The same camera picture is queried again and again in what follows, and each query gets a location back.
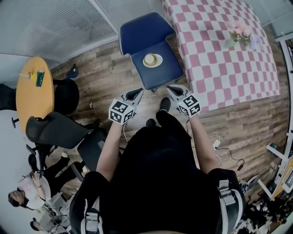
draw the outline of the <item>wood laminate flooring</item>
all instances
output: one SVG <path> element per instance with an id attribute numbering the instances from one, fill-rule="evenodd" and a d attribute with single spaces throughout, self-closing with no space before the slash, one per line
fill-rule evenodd
<path id="1" fill-rule="evenodd" d="M 280 148 L 284 147 L 289 119 L 286 65 L 279 45 L 270 33 L 267 34 L 277 66 L 280 95 L 239 103 L 200 113 L 198 116 L 208 135 L 221 136 L 220 148 L 229 148 L 234 158 L 245 160 L 245 165 L 237 176 L 242 180 L 248 180 L 253 175 L 259 174 L 265 184 L 274 177 L 279 163 L 279 159 L 268 152 L 266 145 L 275 143 Z M 176 39 L 171 38 L 169 41 L 183 66 Z M 75 82 L 79 87 L 80 101 L 76 111 L 70 117 L 81 124 L 100 119 L 102 127 L 108 130 L 111 124 L 108 120 L 108 108 L 112 100 L 130 88 L 143 87 L 134 65 L 128 56 L 120 54 L 119 43 L 116 41 L 61 64 L 52 70 L 53 78 L 64 79 L 66 72 L 73 64 L 77 65 L 79 71 Z M 188 87 L 186 77 L 182 77 L 178 84 Z M 166 87 L 159 88 L 155 93 L 150 90 L 144 91 L 137 108 L 137 115 L 125 127 L 128 139 L 143 127 L 149 118 L 155 118 L 160 101 L 168 96 Z M 174 103 L 170 113 L 186 127 L 187 118 L 175 110 Z M 190 125 L 187 124 L 187 127 L 191 135 Z M 212 142 L 216 139 L 217 137 L 211 137 Z M 123 135 L 121 135 L 121 146 L 126 146 Z M 68 153 L 72 162 L 81 161 L 76 149 L 64 149 L 64 151 Z M 50 166 L 55 163 L 60 155 L 61 151 L 56 150 L 47 158 L 47 164 Z M 237 161 L 231 159 L 228 150 L 217 150 L 217 155 L 222 158 L 220 165 L 222 168 L 237 169 Z M 72 180 L 63 187 L 62 191 L 69 197 L 75 194 L 79 185 L 80 182 L 77 179 Z M 246 196 L 256 199 L 260 191 L 262 191 L 260 186 L 256 186 Z"/>

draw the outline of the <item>dark hair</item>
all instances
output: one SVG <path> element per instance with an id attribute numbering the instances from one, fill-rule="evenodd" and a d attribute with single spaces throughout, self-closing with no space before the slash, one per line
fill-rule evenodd
<path id="1" fill-rule="evenodd" d="M 31 226 L 31 228 L 32 228 L 33 230 L 35 230 L 35 231 L 40 231 L 39 229 L 37 229 L 37 228 L 33 225 L 34 222 L 36 222 L 36 220 L 31 221 L 31 222 L 29 223 L 29 225 Z"/>
<path id="2" fill-rule="evenodd" d="M 33 209 L 27 207 L 25 204 L 21 204 L 20 205 L 19 202 L 17 202 L 16 200 L 14 200 L 12 198 L 12 196 L 10 195 L 10 193 L 8 193 L 8 201 L 14 207 L 22 207 L 22 208 L 26 208 L 26 209 L 29 209 L 29 210 L 33 210 Z"/>
<path id="3" fill-rule="evenodd" d="M 12 196 L 10 195 L 10 193 L 8 193 L 8 201 L 14 207 L 19 207 L 20 206 L 19 203 L 12 198 Z"/>

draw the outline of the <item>plate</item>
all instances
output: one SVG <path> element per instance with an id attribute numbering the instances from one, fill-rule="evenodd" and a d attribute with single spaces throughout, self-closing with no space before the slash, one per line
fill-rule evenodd
<path id="1" fill-rule="evenodd" d="M 159 54 L 156 54 L 156 53 L 154 53 L 154 55 L 157 57 L 157 63 L 156 64 L 151 65 L 151 66 L 150 65 L 147 65 L 145 63 L 145 58 L 143 58 L 143 60 L 142 60 L 143 65 L 145 65 L 147 68 L 155 68 L 157 66 L 160 66 L 162 64 L 162 62 L 163 62 L 162 56 L 159 55 Z"/>

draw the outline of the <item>mesh chair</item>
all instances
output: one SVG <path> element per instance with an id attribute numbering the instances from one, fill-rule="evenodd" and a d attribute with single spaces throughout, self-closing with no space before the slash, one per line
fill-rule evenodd
<path id="1" fill-rule="evenodd" d="M 30 117 L 27 121 L 26 135 L 30 141 L 38 145 L 38 150 L 52 146 L 73 149 L 82 141 L 77 150 L 89 170 L 96 170 L 107 137 L 104 129 L 88 129 L 58 112 L 51 112 L 44 119 Z M 31 152 L 36 150 L 29 146 L 27 148 Z M 47 155 L 43 154 L 40 161 L 44 161 L 43 158 Z M 74 165 L 71 167 L 82 180 Z"/>
<path id="2" fill-rule="evenodd" d="M 166 37 L 175 31 L 158 13 L 151 12 L 123 24 L 119 32 L 122 55 L 129 54 L 147 90 L 154 90 L 183 76 L 183 70 Z M 148 53 L 159 54 L 161 65 L 148 68 L 143 59 Z"/>

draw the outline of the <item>white shirt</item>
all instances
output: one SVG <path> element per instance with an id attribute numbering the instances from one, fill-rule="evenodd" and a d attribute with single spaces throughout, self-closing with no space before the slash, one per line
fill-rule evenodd
<path id="1" fill-rule="evenodd" d="M 41 185 L 46 196 L 46 201 L 50 200 L 51 190 L 49 183 L 44 176 L 41 178 Z M 18 188 L 25 192 L 25 197 L 28 199 L 28 208 L 35 210 L 41 208 L 44 205 L 45 201 L 40 198 L 38 194 L 38 188 L 34 184 L 30 175 L 27 175 L 18 182 Z"/>

